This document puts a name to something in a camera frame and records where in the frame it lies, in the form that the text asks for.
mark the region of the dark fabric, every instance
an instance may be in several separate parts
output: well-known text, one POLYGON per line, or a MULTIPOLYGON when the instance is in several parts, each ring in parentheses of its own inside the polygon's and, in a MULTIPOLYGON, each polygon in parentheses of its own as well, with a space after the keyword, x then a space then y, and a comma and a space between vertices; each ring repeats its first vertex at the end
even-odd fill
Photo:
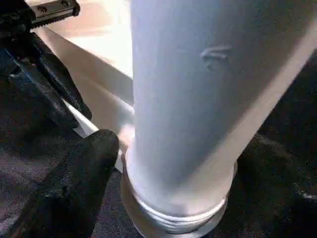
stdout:
MULTIPOLYGON (((61 129, 0 81, 0 237, 16 221, 30 194, 81 138, 61 129)), ((92 235, 94 238, 140 238, 120 197, 121 173, 111 175, 92 235)))

